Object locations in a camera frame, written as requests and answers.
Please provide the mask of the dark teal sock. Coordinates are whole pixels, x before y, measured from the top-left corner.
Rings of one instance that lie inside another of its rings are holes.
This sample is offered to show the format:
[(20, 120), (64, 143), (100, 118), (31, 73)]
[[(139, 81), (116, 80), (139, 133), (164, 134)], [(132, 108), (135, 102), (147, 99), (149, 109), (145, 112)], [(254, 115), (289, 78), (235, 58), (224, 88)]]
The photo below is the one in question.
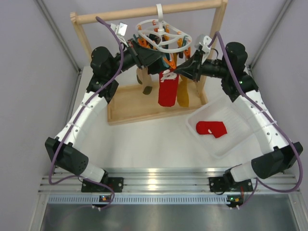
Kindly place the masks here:
[(160, 72), (164, 70), (166, 70), (166, 67), (164, 65), (164, 61), (162, 58), (156, 60), (154, 63), (148, 66), (149, 75), (159, 74)]

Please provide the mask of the orange clothes clip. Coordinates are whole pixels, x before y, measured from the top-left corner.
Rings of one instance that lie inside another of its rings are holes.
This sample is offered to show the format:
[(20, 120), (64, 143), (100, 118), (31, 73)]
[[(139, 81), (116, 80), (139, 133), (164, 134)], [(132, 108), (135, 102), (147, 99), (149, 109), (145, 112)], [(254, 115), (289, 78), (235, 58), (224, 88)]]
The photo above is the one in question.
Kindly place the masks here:
[(166, 56), (164, 56), (162, 58), (162, 61), (163, 61), (163, 65), (165, 67), (169, 68), (169, 69), (175, 70), (177, 68), (177, 64), (176, 64), (176, 61), (175, 61), (173, 55), (170, 56), (170, 59), (168, 59)]

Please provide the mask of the red christmas sock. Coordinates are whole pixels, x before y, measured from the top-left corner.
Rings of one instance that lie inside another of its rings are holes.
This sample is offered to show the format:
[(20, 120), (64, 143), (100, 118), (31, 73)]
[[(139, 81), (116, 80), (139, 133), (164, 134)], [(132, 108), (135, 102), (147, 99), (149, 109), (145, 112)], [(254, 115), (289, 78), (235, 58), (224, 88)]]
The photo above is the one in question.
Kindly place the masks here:
[(162, 107), (172, 107), (175, 105), (179, 75), (171, 69), (162, 71), (159, 74), (158, 104)]
[(199, 135), (213, 135), (216, 139), (228, 133), (221, 121), (199, 121), (195, 128)]

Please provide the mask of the white plastic clip hanger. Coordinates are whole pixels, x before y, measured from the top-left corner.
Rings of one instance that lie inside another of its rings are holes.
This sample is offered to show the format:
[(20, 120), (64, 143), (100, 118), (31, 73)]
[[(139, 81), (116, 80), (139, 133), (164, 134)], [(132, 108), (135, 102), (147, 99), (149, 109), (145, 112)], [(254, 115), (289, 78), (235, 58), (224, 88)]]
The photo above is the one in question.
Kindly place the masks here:
[(157, 19), (144, 20), (136, 25), (139, 45), (163, 53), (189, 51), (192, 37), (164, 21), (161, 4), (157, 4), (156, 9)]

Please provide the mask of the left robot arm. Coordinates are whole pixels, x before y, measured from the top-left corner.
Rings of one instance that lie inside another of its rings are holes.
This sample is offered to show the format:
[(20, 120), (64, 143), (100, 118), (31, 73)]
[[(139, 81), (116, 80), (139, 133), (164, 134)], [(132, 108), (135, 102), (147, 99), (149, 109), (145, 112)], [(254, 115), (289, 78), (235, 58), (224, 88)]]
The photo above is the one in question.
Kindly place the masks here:
[(113, 56), (106, 47), (95, 48), (91, 53), (90, 66), (93, 76), (83, 99), (68, 123), (55, 138), (47, 138), (45, 147), (52, 167), (60, 167), (73, 176), (92, 182), (98, 191), (109, 185), (108, 173), (95, 166), (80, 149), (92, 123), (115, 95), (118, 82), (115, 78), (133, 66), (148, 67), (159, 60), (163, 53), (145, 48), (135, 40), (128, 41), (125, 49)]

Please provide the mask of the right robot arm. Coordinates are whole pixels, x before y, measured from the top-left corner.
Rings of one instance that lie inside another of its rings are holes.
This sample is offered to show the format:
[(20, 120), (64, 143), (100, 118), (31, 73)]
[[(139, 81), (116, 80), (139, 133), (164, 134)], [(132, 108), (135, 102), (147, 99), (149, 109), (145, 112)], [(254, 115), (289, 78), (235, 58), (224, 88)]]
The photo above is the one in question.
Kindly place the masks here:
[(299, 142), (291, 142), (277, 125), (262, 100), (256, 82), (245, 72), (248, 57), (245, 46), (229, 42), (222, 46), (221, 60), (202, 61), (204, 49), (208, 47), (199, 46), (190, 59), (176, 68), (175, 73), (191, 80), (199, 80), (202, 75), (219, 78), (224, 93), (254, 130), (261, 149), (261, 156), (226, 170), (226, 188), (235, 191), (241, 187), (242, 181), (249, 179), (260, 182), (289, 169), (294, 163), (298, 164), (302, 173), (300, 154), (303, 147)]

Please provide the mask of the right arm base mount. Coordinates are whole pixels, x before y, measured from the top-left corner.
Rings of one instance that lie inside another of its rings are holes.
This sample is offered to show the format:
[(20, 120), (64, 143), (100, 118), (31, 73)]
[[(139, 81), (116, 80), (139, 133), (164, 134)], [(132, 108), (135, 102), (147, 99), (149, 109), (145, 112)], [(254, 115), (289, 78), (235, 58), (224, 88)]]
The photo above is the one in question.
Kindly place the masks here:
[(224, 194), (230, 192), (252, 192), (253, 185), (251, 180), (229, 183), (223, 177), (209, 177), (210, 191), (215, 194)]

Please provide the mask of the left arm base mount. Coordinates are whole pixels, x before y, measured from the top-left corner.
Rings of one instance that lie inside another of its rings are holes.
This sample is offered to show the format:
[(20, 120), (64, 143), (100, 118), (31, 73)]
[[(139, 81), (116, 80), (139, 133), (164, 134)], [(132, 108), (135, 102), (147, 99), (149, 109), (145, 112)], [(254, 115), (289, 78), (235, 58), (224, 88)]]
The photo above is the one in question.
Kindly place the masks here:
[(121, 193), (124, 187), (124, 178), (122, 177), (109, 177), (103, 183), (93, 183), (88, 180), (82, 181), (81, 192), (83, 193), (107, 193), (112, 189), (115, 193)]

